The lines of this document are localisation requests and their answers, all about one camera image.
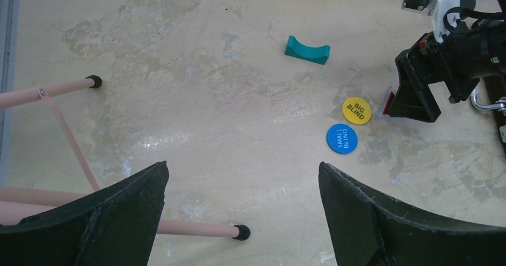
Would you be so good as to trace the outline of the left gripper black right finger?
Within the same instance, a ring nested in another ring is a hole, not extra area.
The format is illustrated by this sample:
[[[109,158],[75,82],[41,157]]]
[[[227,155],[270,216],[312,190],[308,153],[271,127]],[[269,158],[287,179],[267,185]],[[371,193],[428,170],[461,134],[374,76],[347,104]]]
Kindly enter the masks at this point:
[[[438,215],[322,162],[318,174],[338,265],[504,265],[505,228]]]

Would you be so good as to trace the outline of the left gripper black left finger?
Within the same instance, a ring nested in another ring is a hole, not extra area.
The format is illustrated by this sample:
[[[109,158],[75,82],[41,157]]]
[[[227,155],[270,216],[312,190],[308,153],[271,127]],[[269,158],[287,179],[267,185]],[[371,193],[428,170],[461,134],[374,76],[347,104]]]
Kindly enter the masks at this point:
[[[1,227],[2,265],[146,265],[164,206],[166,162]]]

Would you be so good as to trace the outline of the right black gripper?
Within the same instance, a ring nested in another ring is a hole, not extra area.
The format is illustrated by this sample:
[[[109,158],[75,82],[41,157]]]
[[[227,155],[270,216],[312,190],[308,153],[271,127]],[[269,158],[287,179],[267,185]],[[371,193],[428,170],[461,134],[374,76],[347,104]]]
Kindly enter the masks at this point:
[[[471,29],[460,22],[442,43],[426,33],[395,63],[399,87],[387,100],[386,114],[433,123],[441,110],[431,84],[444,82],[458,103],[468,98],[480,78],[505,74],[505,22],[478,20]]]

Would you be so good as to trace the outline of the triangular red black button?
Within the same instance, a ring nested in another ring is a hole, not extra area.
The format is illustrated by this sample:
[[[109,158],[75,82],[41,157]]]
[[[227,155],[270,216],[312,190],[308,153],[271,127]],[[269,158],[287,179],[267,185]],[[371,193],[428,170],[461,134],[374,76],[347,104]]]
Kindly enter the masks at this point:
[[[387,113],[387,109],[388,109],[388,104],[389,102],[391,101],[391,99],[395,96],[395,90],[389,86],[383,96],[382,96],[382,100],[381,100],[381,104],[379,105],[379,108],[376,112],[376,115],[375,115],[375,119],[380,121],[380,122],[392,122],[394,120],[394,117],[391,117],[388,113]]]

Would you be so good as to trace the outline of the yellow round dealer button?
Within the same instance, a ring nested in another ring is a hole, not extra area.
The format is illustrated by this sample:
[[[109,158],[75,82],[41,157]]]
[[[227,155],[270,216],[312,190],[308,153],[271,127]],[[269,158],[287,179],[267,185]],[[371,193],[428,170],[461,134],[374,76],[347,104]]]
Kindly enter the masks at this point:
[[[350,97],[342,104],[344,118],[355,125],[368,123],[372,116],[370,105],[360,97]]]

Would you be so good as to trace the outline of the blue round dealer button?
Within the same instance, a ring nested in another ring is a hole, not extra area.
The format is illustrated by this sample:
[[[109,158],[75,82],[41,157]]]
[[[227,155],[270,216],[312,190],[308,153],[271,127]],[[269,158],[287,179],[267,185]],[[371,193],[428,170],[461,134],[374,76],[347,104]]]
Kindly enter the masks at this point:
[[[349,154],[358,146],[356,131],[349,125],[338,123],[326,133],[326,142],[331,150],[338,154]]]

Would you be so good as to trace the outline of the black poker set case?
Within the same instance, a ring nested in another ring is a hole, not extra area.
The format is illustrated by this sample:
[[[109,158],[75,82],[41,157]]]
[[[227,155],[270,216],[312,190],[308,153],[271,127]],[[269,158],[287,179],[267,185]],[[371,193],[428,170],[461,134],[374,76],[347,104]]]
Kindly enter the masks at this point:
[[[493,112],[496,133],[505,153],[505,76],[484,78],[485,88],[491,103],[498,105]]]

